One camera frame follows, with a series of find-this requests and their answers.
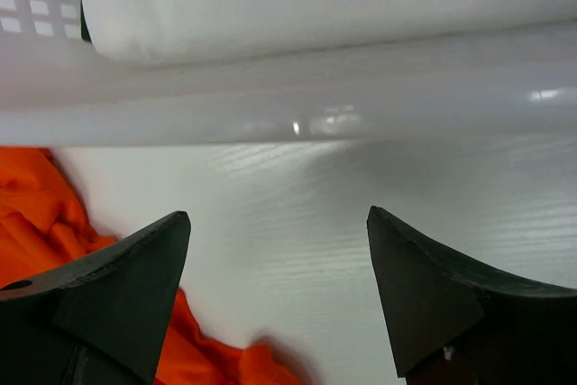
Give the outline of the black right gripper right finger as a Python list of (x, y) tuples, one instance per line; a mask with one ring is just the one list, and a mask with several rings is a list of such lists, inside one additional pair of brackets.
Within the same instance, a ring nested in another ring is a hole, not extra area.
[(576, 292), (499, 270), (383, 208), (367, 218), (397, 375), (409, 384), (573, 384)]

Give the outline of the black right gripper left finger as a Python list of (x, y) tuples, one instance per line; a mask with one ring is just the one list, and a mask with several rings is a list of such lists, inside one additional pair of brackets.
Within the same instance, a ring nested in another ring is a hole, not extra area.
[(1, 288), (3, 384), (152, 384), (187, 256), (177, 211)]

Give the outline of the orange t shirt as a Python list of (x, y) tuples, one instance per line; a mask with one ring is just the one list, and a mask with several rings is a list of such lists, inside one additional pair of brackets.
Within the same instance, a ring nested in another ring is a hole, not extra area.
[[(1, 282), (54, 269), (110, 245), (89, 223), (49, 150), (1, 150)], [(297, 384), (267, 344), (234, 348), (202, 335), (183, 290), (175, 298), (158, 384)]]

